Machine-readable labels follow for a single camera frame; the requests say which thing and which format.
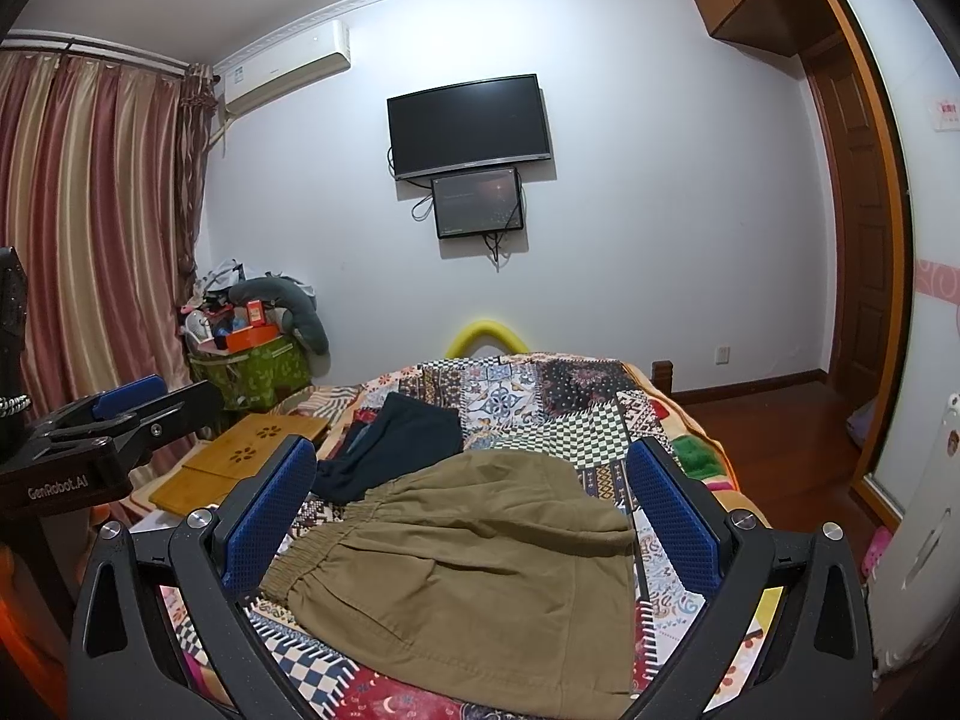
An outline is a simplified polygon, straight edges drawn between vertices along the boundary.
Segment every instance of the door frame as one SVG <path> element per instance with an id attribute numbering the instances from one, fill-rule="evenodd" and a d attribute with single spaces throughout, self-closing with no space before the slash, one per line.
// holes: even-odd
<path id="1" fill-rule="evenodd" d="M 901 386 L 901 375 L 904 370 L 904 358 L 910 330 L 910 314 L 913 309 L 913 223 L 910 214 L 909 191 L 906 182 L 904 158 L 901 153 L 899 135 L 896 132 L 893 111 L 886 95 L 886 89 L 877 71 L 877 65 L 872 58 L 867 41 L 860 32 L 856 19 L 848 13 L 843 0 L 827 0 L 834 17 L 839 25 L 839 32 L 830 36 L 819 44 L 810 47 L 800 55 L 803 66 L 808 61 L 825 50 L 836 46 L 841 40 L 846 42 L 853 55 L 853 65 L 863 83 L 875 127 L 877 141 L 880 142 L 880 157 L 883 172 L 886 176 L 886 187 L 890 196 L 890 229 L 891 229 L 891 266 L 892 266 L 892 299 L 890 306 L 890 327 L 887 332 L 887 343 L 884 351 L 883 371 L 880 376 L 880 390 L 877 391 L 877 405 L 874 410 L 874 421 L 867 433 L 857 463 L 853 472 L 851 488 L 863 499 L 870 509 L 880 518 L 890 530 L 896 530 L 902 514 L 895 509 L 890 501 L 877 491 L 870 474 L 877 467 L 880 451 L 886 440 L 893 418 L 896 398 Z M 844 296 L 844 267 L 841 248 L 843 245 L 843 214 L 839 199 L 839 179 L 836 170 L 835 151 L 829 136 L 829 128 L 824 120 L 823 101 L 816 85 L 808 73 L 808 83 L 813 91 L 813 98 L 817 106 L 817 115 L 824 132 L 824 143 L 827 146 L 827 163 L 830 171 L 830 184 L 833 191 L 834 218 L 837 220 L 837 305 L 834 314 L 833 346 L 830 353 L 830 370 L 827 381 L 835 380 L 839 346 L 838 322 Z"/>

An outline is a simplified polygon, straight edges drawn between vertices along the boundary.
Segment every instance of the striped curtain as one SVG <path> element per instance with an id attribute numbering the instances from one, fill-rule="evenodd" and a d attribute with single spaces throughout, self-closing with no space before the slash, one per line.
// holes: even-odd
<path id="1" fill-rule="evenodd" d="M 189 381 L 176 336 L 181 81 L 0 52 L 0 245 L 29 280 L 23 378 L 42 415 L 152 373 Z M 155 456 L 171 466 L 184 447 Z"/>
<path id="2" fill-rule="evenodd" d="M 217 109 L 213 94 L 213 69 L 190 65 L 184 74 L 176 122 L 176 269 L 179 271 L 176 302 L 184 305 L 197 280 L 197 237 L 203 207 L 203 180 L 210 140 L 210 122 Z"/>

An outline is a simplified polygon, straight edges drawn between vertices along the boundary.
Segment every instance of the monitor screen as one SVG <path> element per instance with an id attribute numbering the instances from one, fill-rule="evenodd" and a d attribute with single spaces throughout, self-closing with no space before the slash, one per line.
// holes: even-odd
<path id="1" fill-rule="evenodd" d="M 387 113 L 397 178 L 550 157 L 536 76 L 404 95 Z"/>
<path id="2" fill-rule="evenodd" d="M 438 238 L 523 229 L 515 167 L 492 167 L 433 179 Z"/>

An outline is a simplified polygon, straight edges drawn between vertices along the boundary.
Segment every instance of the patchwork quilt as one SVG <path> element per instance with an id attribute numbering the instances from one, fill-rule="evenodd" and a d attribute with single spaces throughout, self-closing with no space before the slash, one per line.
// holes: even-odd
<path id="1" fill-rule="evenodd" d="M 653 436 L 688 475 L 713 490 L 736 490 L 723 447 L 656 391 L 635 367 L 616 360 L 526 354 L 484 360 L 440 360 L 407 367 L 357 388 L 308 388 L 285 410 L 334 419 L 318 459 L 332 457 L 358 421 L 376 418 L 390 392 L 456 409 L 467 449 L 510 448 L 570 461 L 587 493 L 632 514 L 637 527 L 637 616 L 634 690 L 642 693 L 689 631 L 704 598 L 683 588 L 653 528 L 626 482 L 623 459 L 631 442 Z M 280 546 L 342 512 L 312 494 Z M 179 592 L 165 590 L 181 647 L 208 666 L 203 643 Z M 376 674 L 306 634 L 286 608 L 254 599 L 247 615 L 280 668 L 320 717 L 331 720 L 512 720 L 507 712 L 429 693 Z M 709 709 L 737 695 L 760 651 L 757 620 Z M 205 681 L 210 683 L 208 675 Z"/>

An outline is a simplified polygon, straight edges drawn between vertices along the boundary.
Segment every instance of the wall-mounted tv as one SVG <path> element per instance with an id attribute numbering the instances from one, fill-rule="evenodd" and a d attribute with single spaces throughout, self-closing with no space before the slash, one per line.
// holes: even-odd
<path id="1" fill-rule="evenodd" d="M 397 178 L 551 157 L 536 76 L 391 98 L 387 114 Z"/>

